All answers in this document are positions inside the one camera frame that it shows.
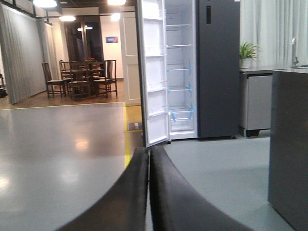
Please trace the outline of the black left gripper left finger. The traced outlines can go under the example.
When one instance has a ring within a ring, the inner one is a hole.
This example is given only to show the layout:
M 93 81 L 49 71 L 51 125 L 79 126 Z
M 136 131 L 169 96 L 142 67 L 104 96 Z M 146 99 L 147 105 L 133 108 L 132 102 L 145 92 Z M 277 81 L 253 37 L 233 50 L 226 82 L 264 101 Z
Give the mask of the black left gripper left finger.
M 143 231 L 148 190 L 149 156 L 137 147 L 124 172 L 89 209 L 59 231 Z

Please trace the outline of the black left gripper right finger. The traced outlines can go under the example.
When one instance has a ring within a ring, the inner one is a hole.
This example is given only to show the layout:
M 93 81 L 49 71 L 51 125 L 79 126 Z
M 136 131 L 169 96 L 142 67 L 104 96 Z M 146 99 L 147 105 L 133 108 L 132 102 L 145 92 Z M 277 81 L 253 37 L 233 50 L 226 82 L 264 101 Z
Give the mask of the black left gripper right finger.
M 248 231 L 199 194 L 162 146 L 150 154 L 150 205 L 155 231 Z

